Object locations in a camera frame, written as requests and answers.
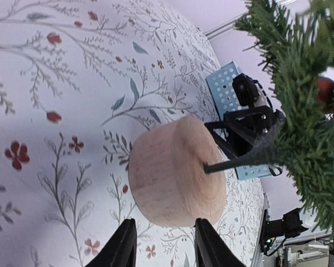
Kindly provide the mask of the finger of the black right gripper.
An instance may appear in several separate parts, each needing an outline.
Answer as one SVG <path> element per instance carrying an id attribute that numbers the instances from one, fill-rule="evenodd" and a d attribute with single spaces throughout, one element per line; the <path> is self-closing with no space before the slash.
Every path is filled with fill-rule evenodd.
<path id="1" fill-rule="evenodd" d="M 254 124 L 251 111 L 239 110 L 224 114 L 224 122 L 235 133 L 237 139 L 238 156 L 248 153 L 254 145 L 251 145 L 254 134 Z"/>
<path id="2" fill-rule="evenodd" d="M 228 159 L 235 159 L 238 157 L 237 139 L 235 133 L 229 129 L 225 122 L 206 122 L 205 127 L 211 133 L 215 143 L 224 152 Z M 215 130 L 223 130 L 225 138 L 217 134 Z"/>

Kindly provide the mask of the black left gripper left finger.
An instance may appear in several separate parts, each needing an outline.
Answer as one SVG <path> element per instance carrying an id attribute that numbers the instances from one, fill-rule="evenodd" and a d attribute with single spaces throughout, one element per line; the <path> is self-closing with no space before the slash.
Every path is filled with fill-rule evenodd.
<path id="1" fill-rule="evenodd" d="M 86 267 L 135 267 L 136 222 L 125 219 Z"/>

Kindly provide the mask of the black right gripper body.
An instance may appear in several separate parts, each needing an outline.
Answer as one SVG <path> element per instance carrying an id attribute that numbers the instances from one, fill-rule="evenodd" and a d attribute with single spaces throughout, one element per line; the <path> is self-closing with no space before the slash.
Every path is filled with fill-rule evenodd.
<path id="1" fill-rule="evenodd" d="M 254 134 L 251 145 L 262 135 L 267 134 L 271 128 L 284 120 L 284 114 L 280 110 L 274 110 L 271 107 L 251 108 L 251 116 L 254 124 Z"/>

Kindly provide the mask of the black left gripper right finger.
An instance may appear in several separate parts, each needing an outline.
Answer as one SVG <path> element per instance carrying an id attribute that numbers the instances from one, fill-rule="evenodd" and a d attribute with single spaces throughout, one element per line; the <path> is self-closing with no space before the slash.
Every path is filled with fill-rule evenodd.
<path id="1" fill-rule="evenodd" d="M 199 267 L 245 267 L 207 219 L 195 221 L 195 260 Z"/>

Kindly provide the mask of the light blue plastic basket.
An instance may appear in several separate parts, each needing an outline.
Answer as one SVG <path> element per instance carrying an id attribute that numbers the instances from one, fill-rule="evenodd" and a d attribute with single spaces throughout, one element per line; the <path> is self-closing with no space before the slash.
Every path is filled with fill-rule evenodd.
<path id="1" fill-rule="evenodd" d="M 219 120 L 214 122 L 224 122 L 224 114 L 227 112 L 239 110 L 251 111 L 251 108 L 253 108 L 242 107 L 232 87 L 233 78 L 241 73 L 242 70 L 234 62 L 230 62 L 221 67 L 220 70 L 215 71 L 206 77 L 206 82 L 219 116 Z M 223 130 L 215 130 L 215 132 L 221 135 L 222 138 L 225 138 Z M 213 174 L 227 169 L 235 169 L 237 178 L 240 181 L 268 176 L 279 176 L 282 174 L 283 170 L 281 167 L 270 163 L 258 163 L 256 162 L 255 156 L 256 142 L 253 148 L 245 155 L 238 156 L 235 159 L 229 159 L 228 162 L 221 162 L 213 165 L 205 164 L 204 171 L 207 174 Z"/>

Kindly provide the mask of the dark red bauble ornament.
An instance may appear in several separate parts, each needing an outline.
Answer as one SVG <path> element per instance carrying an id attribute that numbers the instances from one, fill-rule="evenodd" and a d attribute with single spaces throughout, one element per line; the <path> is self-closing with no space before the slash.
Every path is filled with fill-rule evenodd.
<path id="1" fill-rule="evenodd" d="M 319 88 L 317 102 L 323 103 L 325 108 L 331 107 L 334 98 L 334 81 L 327 77 L 320 77 L 317 86 Z"/>

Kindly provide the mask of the small green christmas tree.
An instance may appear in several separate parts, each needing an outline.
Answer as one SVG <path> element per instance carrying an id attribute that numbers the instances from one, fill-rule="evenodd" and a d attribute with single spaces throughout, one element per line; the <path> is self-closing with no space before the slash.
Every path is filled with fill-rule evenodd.
<path id="1" fill-rule="evenodd" d="M 262 65 L 272 76 L 285 118 L 256 141 L 256 162 L 284 166 L 316 225 L 334 238 L 334 117 L 317 102 L 320 73 L 334 68 L 334 1 L 312 1 L 294 21 L 289 10 L 251 1 L 236 28 L 256 38 Z M 217 222 L 226 197 L 220 152 L 201 120 L 185 116 L 140 135 L 130 152 L 130 190 L 142 214 L 162 227 L 193 226 L 199 217 Z"/>

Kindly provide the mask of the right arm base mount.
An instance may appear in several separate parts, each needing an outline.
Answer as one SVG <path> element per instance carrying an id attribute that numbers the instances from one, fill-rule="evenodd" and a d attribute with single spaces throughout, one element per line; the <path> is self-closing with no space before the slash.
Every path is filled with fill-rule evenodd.
<path id="1" fill-rule="evenodd" d="M 308 230 L 307 227 L 303 226 L 303 221 L 300 218 L 300 210 L 300 208 L 296 208 L 284 214 L 283 218 L 278 220 L 271 220 L 268 215 L 263 239 L 265 256 L 271 256 L 278 250 L 276 248 L 271 253 L 268 253 L 277 237 L 284 237 L 281 242 L 282 246 L 287 239 L 298 237 L 301 233 Z"/>

